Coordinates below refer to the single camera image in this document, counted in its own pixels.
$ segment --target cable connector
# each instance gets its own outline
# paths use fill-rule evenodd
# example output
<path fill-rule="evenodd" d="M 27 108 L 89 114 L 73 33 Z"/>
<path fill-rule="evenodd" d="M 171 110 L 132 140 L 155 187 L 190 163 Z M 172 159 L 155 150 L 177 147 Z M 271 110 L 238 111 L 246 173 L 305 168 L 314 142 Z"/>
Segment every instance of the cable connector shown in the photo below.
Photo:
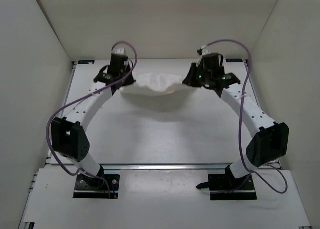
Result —
<path fill-rule="evenodd" d="M 198 53 L 199 56 L 202 56 L 202 49 L 199 49 L 196 52 Z"/>

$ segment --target cable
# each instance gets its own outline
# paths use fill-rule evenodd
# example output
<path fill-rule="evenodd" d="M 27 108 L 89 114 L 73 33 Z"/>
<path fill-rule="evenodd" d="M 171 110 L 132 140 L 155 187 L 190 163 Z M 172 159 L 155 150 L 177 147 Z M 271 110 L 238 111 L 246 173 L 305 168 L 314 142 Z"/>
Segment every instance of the cable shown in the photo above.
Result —
<path fill-rule="evenodd" d="M 129 62 L 131 62 L 131 68 L 134 67 L 134 62 L 132 60 L 129 60 Z"/>
<path fill-rule="evenodd" d="M 242 44 L 241 42 L 239 42 L 237 40 L 233 40 L 233 39 L 221 39 L 221 40 L 213 41 L 213 42 L 201 47 L 201 50 L 203 50 L 203 49 L 205 49 L 205 48 L 207 48 L 209 46 L 212 46 L 213 44 L 217 44 L 217 43 L 234 43 L 234 44 L 237 44 L 237 45 L 241 46 L 246 51 L 246 53 L 248 54 L 248 70 L 247 70 L 246 78 L 245 78 L 244 83 L 243 83 L 243 88 L 242 88 L 242 93 L 241 93 L 241 104 L 240 104 L 240 115 L 239 115 L 239 134 L 238 134 L 240 157 L 241 157 L 241 161 L 242 161 L 243 167 L 246 169 L 246 171 L 248 173 L 256 174 L 264 183 L 266 183 L 276 193 L 285 194 L 288 191 L 288 182 L 287 182 L 287 179 L 285 178 L 285 176 L 283 175 L 283 173 L 278 168 L 275 168 L 272 165 L 269 165 L 269 164 L 266 165 L 268 167 L 272 167 L 275 170 L 277 170 L 280 173 L 280 175 L 282 176 L 282 178 L 284 179 L 285 189 L 284 189 L 284 191 L 278 191 L 272 185 L 270 185 L 270 183 L 267 182 L 258 172 L 250 170 L 247 167 L 246 162 L 245 162 L 245 158 L 244 158 L 244 153 L 242 151 L 242 123 L 243 123 L 243 115 L 244 115 L 245 91 L 246 91 L 246 86 L 247 86 L 248 80 L 250 78 L 250 73 L 252 71 L 252 65 L 253 65 L 253 60 L 252 60 L 251 53 L 250 53 L 249 49 L 244 44 Z"/>
<path fill-rule="evenodd" d="M 56 117 L 61 111 L 63 111 L 64 109 L 66 109 L 66 108 L 68 108 L 68 107 L 70 107 L 70 106 L 72 106 L 72 105 L 74 105 L 74 104 L 76 104 L 76 103 L 81 103 L 82 101 L 87 100 L 88 98 L 94 96 L 95 94 L 98 94 L 98 93 L 100 93 L 100 92 L 102 92 L 102 91 L 104 91 L 104 90 L 106 90 L 106 89 L 108 89 L 108 88 L 110 88 L 110 87 L 113 87 L 113 86 L 115 86 L 115 85 L 117 85 L 117 84 L 122 83 L 124 80 L 126 80 L 126 79 L 132 74 L 132 72 L 134 71 L 134 69 L 136 68 L 137 63 L 138 63 L 138 54 L 137 54 L 137 51 L 136 51 L 136 49 L 135 49 L 130 43 L 128 43 L 128 42 L 126 42 L 126 41 L 119 41 L 119 42 L 117 42 L 116 44 L 113 45 L 111 51 L 113 51 L 114 48 L 115 48 L 116 46 L 120 45 L 120 44 L 127 45 L 127 46 L 130 47 L 130 48 L 133 50 L 133 52 L 134 52 L 134 57 L 135 57 L 134 60 L 135 60 L 135 61 L 134 61 L 134 64 L 133 64 L 130 72 L 129 72 L 127 75 L 125 75 L 123 78 L 121 78 L 121 79 L 119 79 L 119 80 L 117 80 L 117 81 L 115 81 L 115 82 L 113 82 L 113 83 L 111 83 L 111 84 L 109 84 L 109 85 L 107 85 L 107 86 L 99 89 L 99 90 L 96 90 L 95 92 L 93 92 L 93 93 L 91 93 L 91 94 L 85 95 L 84 97 L 81 97 L 81 98 L 79 98 L 79 99 L 77 99 L 77 100 L 75 100 L 75 101 L 73 101 L 73 102 L 71 102 L 71 103 L 69 103 L 69 104 L 61 107 L 60 109 L 58 109 L 56 112 L 54 112 L 54 113 L 52 114 L 52 116 L 51 116 L 51 117 L 49 118 L 49 120 L 48 120 L 48 123 L 46 124 L 45 137 L 46 137 L 46 142 L 47 142 L 47 144 L 48 144 L 48 146 L 49 146 L 49 149 L 50 149 L 50 151 L 51 151 L 51 154 L 53 155 L 53 157 L 55 158 L 55 160 L 58 162 L 58 164 L 62 167 L 62 169 L 63 169 L 66 173 L 68 173 L 70 176 L 73 176 L 73 177 L 74 177 L 74 176 L 78 175 L 78 173 L 79 173 L 80 171 L 83 171 L 83 169 L 80 168 L 80 169 L 78 169 L 76 172 L 72 173 L 71 171 L 69 171 L 69 170 L 67 169 L 67 167 L 63 164 L 63 162 L 59 159 L 57 153 L 55 152 L 55 150 L 54 150 L 54 148 L 53 148 L 52 142 L 51 142 L 51 140 L 50 140 L 50 126 L 51 126 L 51 123 L 52 123 L 52 121 L 55 119 L 55 117 Z M 93 178 L 98 178 L 98 179 L 103 180 L 103 182 L 106 183 L 106 185 L 107 185 L 107 187 L 108 187 L 108 190 L 109 190 L 109 193 L 110 193 L 110 187 L 109 187 L 109 185 L 108 185 L 108 182 L 107 182 L 104 178 L 102 178 L 102 177 L 97 177 L 97 176 L 93 176 L 93 175 L 92 175 L 92 176 L 89 175 L 89 176 L 90 176 L 90 177 L 93 177 Z"/>

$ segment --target white table surface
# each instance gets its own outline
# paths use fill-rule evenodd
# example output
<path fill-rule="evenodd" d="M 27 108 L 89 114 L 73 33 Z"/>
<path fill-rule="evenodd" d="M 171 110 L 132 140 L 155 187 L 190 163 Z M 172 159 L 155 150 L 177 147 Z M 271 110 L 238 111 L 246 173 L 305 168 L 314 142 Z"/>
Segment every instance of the white table surface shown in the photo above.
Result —
<path fill-rule="evenodd" d="M 284 189 L 274 170 L 260 170 Z M 61 168 L 41 169 L 24 222 L 34 229 L 298 229 L 310 226 L 290 171 L 288 191 L 277 194 L 256 175 L 257 200 L 210 201 L 207 170 L 122 170 L 118 199 L 73 198 L 75 177 Z"/>
<path fill-rule="evenodd" d="M 187 76 L 196 59 L 142 59 L 134 76 L 163 73 Z M 67 102 L 88 93 L 109 60 L 76 66 Z M 226 73 L 243 82 L 243 62 L 224 63 Z M 246 91 L 254 99 L 248 83 Z M 239 117 L 214 91 L 204 88 L 159 97 L 123 95 L 119 91 L 91 121 L 90 153 L 99 164 L 231 164 L 239 156 Z M 243 149 L 249 131 L 243 127 Z M 70 162 L 62 158 L 65 164 Z"/>

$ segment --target black joint module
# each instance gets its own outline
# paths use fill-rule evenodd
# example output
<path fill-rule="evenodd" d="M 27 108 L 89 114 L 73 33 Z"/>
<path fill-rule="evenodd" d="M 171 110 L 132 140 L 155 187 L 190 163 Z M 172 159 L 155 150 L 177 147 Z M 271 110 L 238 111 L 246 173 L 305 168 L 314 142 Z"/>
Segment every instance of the black joint module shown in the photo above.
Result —
<path fill-rule="evenodd" d="M 287 154 L 289 127 L 283 122 L 262 128 L 246 148 L 246 155 L 259 168 Z"/>
<path fill-rule="evenodd" d="M 51 123 L 53 149 L 65 157 L 82 161 L 89 153 L 90 143 L 79 123 L 56 117 Z"/>

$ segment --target black bracket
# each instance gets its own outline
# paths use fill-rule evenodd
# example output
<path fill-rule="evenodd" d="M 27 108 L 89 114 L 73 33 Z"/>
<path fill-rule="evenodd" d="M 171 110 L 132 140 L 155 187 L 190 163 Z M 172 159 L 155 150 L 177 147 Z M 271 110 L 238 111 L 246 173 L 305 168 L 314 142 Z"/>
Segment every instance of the black bracket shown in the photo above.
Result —
<path fill-rule="evenodd" d="M 94 182 L 99 183 L 90 183 L 90 178 L 79 174 L 75 181 L 73 198 L 82 198 L 82 199 L 118 199 L 119 197 L 119 185 L 120 185 L 120 175 L 119 174 L 103 174 L 101 175 L 109 184 L 110 195 L 108 188 L 101 179 L 92 178 Z"/>
<path fill-rule="evenodd" d="M 201 183 L 196 188 L 209 188 L 211 201 L 257 200 L 252 175 L 249 178 L 231 180 L 226 174 L 209 174 L 208 179 L 208 182 Z"/>
<path fill-rule="evenodd" d="M 98 75 L 94 78 L 94 82 L 105 83 L 106 85 L 110 85 L 121 78 L 125 77 L 131 71 L 131 67 L 128 64 L 128 57 L 126 55 L 111 55 L 110 65 L 106 65 L 99 71 Z M 132 76 L 128 76 L 126 80 L 118 85 L 114 85 L 111 87 L 112 94 L 114 94 L 121 87 L 126 87 L 135 83 L 135 79 Z"/>

